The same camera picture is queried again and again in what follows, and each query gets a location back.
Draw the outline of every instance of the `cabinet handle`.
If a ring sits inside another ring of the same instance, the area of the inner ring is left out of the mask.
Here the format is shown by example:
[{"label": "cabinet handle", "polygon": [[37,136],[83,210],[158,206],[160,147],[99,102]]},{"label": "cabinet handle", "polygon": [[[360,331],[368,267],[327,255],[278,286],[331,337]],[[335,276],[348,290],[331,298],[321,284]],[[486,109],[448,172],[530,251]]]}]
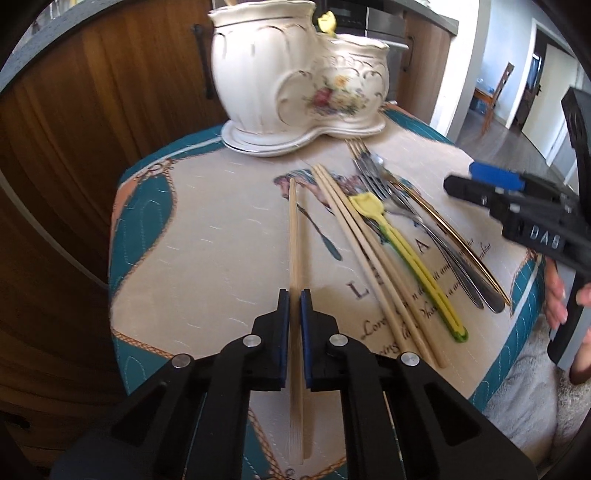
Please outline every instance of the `cabinet handle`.
[{"label": "cabinet handle", "polygon": [[410,48],[410,58],[408,59],[408,64],[405,67],[402,67],[403,72],[407,72],[410,69],[411,64],[413,63],[413,54],[414,54],[414,37],[409,35],[407,37],[409,42],[411,42],[412,47]]},{"label": "cabinet handle", "polygon": [[213,100],[215,97],[215,90],[213,88],[212,71],[207,62],[207,51],[205,50],[205,42],[203,41],[203,33],[205,29],[202,25],[195,24],[191,27],[195,40],[197,41],[197,49],[199,50],[199,57],[201,58],[201,68],[203,70],[203,78],[205,79],[205,98]]},{"label": "cabinet handle", "polygon": [[26,432],[31,429],[31,424],[29,421],[22,415],[17,415],[15,413],[9,413],[7,411],[0,410],[0,421],[5,421],[11,425],[20,427]]}]

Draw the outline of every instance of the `wooden cabinet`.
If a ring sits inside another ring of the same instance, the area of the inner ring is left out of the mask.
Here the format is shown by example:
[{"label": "wooden cabinet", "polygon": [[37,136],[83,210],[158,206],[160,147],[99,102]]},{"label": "wooden cabinet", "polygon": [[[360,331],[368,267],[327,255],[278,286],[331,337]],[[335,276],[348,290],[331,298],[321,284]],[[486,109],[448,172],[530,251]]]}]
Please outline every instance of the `wooden cabinet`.
[{"label": "wooden cabinet", "polygon": [[[41,226],[103,281],[121,174],[226,119],[219,101],[205,98],[191,31],[210,25],[209,9],[207,0],[122,2],[50,45],[0,93],[0,171]],[[29,460],[50,466],[124,397],[108,294],[2,189],[0,230],[0,419]]]},{"label": "wooden cabinet", "polygon": [[0,94],[0,171],[49,234],[105,281],[120,175],[226,119],[205,98],[191,30],[210,25],[209,9],[207,0],[118,4],[58,39]]},{"label": "wooden cabinet", "polygon": [[406,12],[408,51],[402,58],[396,100],[425,123],[431,122],[452,40],[444,29]]}]

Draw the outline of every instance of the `printed figure illustration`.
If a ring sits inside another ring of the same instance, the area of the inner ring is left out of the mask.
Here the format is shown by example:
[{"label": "printed figure illustration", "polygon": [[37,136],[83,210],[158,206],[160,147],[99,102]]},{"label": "printed figure illustration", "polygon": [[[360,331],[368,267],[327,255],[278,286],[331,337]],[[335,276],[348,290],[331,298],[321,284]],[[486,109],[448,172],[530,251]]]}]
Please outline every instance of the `printed figure illustration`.
[{"label": "printed figure illustration", "polygon": [[[343,192],[345,192],[346,195],[355,195],[361,191],[361,184],[356,176],[352,177],[351,179],[347,179],[346,177],[335,175],[333,173],[331,173],[331,176],[339,184],[340,188],[343,190]],[[330,212],[329,203],[324,197],[322,191],[320,190],[320,187],[316,184],[314,176],[312,175],[312,172],[309,169],[294,170],[285,175],[273,179],[273,183],[279,186],[281,190],[281,196],[286,200],[290,197],[290,179],[295,179],[296,183],[302,185],[304,188],[309,190],[314,195],[314,197],[316,197],[316,199],[322,205],[324,205],[325,208]],[[320,227],[318,227],[315,221],[312,220],[312,217],[310,216],[308,211],[306,211],[306,209],[303,208],[300,204],[298,204],[297,207],[298,210],[310,221],[314,229],[318,232],[330,254],[336,260],[341,261],[343,259],[342,255],[335,247],[334,243],[325,234],[322,233]]]}]

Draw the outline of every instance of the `white ceramic pot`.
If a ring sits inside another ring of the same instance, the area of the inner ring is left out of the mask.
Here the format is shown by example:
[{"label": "white ceramic pot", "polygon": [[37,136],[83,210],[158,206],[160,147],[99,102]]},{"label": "white ceramic pot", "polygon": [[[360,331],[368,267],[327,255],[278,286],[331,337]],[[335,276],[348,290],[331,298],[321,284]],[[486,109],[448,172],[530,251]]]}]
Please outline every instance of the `white ceramic pot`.
[{"label": "white ceramic pot", "polygon": [[213,80],[230,117],[222,132],[230,146],[250,146],[241,151],[256,154],[302,146],[320,133],[383,128],[378,109],[388,92],[389,47],[317,33],[315,7],[307,0],[266,0],[210,12]]}]

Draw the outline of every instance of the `yellow flower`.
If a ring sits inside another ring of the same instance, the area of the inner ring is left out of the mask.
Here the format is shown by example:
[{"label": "yellow flower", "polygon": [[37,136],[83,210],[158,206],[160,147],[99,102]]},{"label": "yellow flower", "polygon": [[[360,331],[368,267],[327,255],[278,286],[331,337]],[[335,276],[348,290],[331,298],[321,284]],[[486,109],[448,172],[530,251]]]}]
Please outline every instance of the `yellow flower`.
[{"label": "yellow flower", "polygon": [[345,85],[347,85],[348,81],[349,81],[349,77],[346,77],[345,75],[337,75],[335,77],[335,87],[345,88]]},{"label": "yellow flower", "polygon": [[328,11],[321,17],[318,17],[318,26],[324,33],[334,37],[336,30],[335,14],[331,11]]}]

